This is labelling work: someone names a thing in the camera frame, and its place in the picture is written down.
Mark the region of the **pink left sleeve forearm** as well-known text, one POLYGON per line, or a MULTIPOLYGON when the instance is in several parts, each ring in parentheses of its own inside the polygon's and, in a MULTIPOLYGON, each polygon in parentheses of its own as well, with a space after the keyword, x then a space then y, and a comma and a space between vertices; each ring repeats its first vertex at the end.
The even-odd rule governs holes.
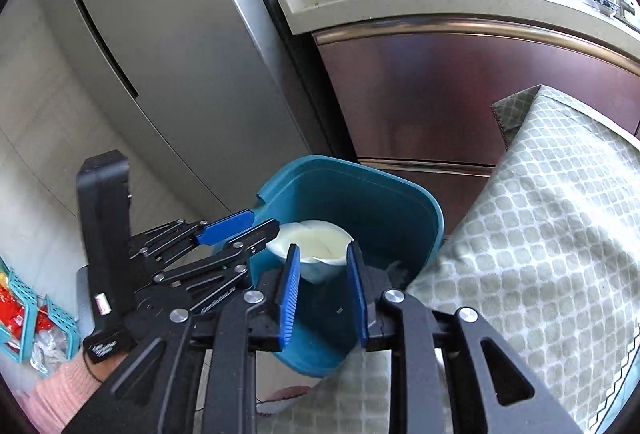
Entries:
POLYGON ((29 393, 15 397, 38 433, 61 433, 100 386, 81 350, 29 393))

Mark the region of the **left hand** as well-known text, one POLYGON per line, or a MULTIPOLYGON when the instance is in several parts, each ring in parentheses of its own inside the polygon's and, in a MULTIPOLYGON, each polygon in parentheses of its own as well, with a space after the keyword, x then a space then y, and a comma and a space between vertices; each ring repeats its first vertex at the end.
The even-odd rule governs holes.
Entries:
POLYGON ((102 360, 102 362, 93 362, 88 354, 82 352, 82 360, 85 362, 90 376, 99 382, 105 382, 127 356, 127 353, 117 353, 110 358, 102 360))

